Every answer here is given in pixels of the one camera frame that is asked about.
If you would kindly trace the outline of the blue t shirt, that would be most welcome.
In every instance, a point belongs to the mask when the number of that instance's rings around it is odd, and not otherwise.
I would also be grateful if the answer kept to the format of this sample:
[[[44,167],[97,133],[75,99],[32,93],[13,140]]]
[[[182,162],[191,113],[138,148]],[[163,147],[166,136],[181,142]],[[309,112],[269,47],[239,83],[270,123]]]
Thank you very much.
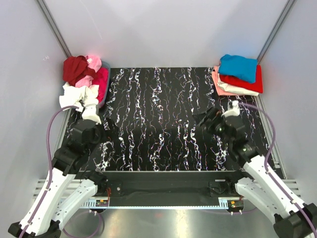
[[[237,55],[220,58],[219,74],[234,76],[248,83],[255,83],[258,61]]]

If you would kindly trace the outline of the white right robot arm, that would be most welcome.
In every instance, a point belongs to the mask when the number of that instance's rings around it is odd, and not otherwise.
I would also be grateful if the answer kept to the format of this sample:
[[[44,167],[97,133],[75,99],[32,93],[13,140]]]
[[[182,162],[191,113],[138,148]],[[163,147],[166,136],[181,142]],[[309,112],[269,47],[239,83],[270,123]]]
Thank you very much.
[[[225,184],[229,196],[247,198],[273,224],[280,238],[315,238],[317,206],[307,204],[275,173],[246,137],[238,102],[222,112],[216,107],[193,116],[196,125],[224,140],[241,178]]]

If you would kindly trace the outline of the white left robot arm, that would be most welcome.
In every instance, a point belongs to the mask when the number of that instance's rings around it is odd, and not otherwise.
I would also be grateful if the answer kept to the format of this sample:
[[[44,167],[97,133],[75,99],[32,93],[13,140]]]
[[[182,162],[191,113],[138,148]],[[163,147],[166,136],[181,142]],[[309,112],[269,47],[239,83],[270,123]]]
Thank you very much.
[[[109,129],[90,119],[79,120],[72,135],[56,150],[50,160],[48,176],[34,204],[8,233],[15,238],[58,238],[67,222],[92,196],[110,195],[105,174],[89,171],[63,202],[65,190],[75,179],[90,153],[102,143],[118,139],[119,128],[107,118]]]

